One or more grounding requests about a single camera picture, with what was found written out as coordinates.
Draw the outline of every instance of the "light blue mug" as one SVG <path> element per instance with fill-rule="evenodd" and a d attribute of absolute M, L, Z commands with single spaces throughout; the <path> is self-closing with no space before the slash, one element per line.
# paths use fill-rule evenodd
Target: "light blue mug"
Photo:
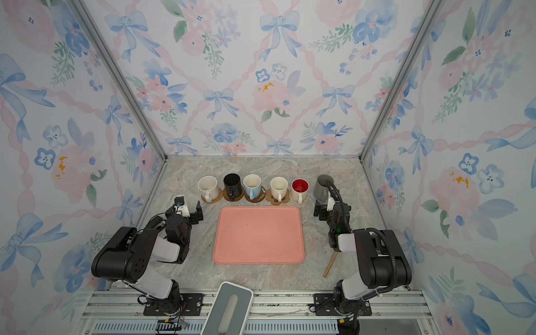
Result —
<path fill-rule="evenodd" d="M 245 194 L 253 200 L 260 195 L 260 177 L 257 175 L 247 175 L 244 178 Z"/>

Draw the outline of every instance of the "countertop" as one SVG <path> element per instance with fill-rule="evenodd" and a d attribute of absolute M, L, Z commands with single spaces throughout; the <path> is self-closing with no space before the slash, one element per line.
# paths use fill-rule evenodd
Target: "countertop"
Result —
<path fill-rule="evenodd" d="M 296 178 L 309 182 L 312 192 L 316 177 L 329 174 L 334 178 L 345 203 L 352 207 L 350 226 L 353 229 L 375 227 L 384 229 L 363 168 L 357 158 L 302 158 L 302 157 L 170 157 L 147 218 L 168 209 L 175 195 L 184 194 L 188 209 L 195 211 L 201 191 L 197 182 L 203 176 L 214 176 L 223 188 L 223 178 L 237 173 L 241 178 L 248 174 L 261 177 L 261 185 L 269 188 L 276 176 L 286 178 L 289 184 Z M 281 206 L 300 209 L 305 259 L 299 264 L 220 265 L 212 259 L 214 240 L 220 210 L 225 206 L 271 206 L 263 200 L 254 204 L 242 198 L 228 202 L 222 198 L 215 204 L 201 200 L 204 220 L 192 227 L 190 252 L 183 264 L 153 262 L 162 275 L 174 279 L 183 288 L 218 288 L 222 281 L 230 281 L 251 289 L 317 289 L 332 290 L 337 281 L 352 276 L 358 268 L 357 258 L 351 253 L 339 253 L 327 278 L 323 273 L 333 255 L 328 245 L 329 231 L 325 221 L 313 216 L 314 201 Z"/>

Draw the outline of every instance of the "wall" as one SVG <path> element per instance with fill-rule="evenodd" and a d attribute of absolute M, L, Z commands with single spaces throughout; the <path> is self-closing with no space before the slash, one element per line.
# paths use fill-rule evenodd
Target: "wall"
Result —
<path fill-rule="evenodd" d="M 169 154 L 355 155 L 428 3 L 86 5 Z"/>
<path fill-rule="evenodd" d="M 535 14 L 447 0 L 366 160 L 443 335 L 536 333 Z"/>
<path fill-rule="evenodd" d="M 0 333 L 70 334 L 160 160 L 62 1 L 0 6 Z"/>

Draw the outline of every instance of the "red mug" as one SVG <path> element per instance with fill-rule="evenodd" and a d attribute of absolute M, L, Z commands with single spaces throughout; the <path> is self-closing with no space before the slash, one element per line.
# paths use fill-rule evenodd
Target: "red mug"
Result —
<path fill-rule="evenodd" d="M 296 179 L 291 185 L 291 200 L 302 204 L 309 199 L 309 183 L 305 179 Z"/>

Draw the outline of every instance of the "gray mug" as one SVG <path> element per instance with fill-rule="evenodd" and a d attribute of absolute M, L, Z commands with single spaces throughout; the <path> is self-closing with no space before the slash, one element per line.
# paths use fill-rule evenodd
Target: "gray mug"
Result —
<path fill-rule="evenodd" d="M 327 203 L 327 199 L 329 198 L 330 192 L 327 189 L 327 180 L 333 183 L 333 177 L 329 175 L 320 175 L 316 179 L 316 185 L 312 195 L 319 203 Z"/>

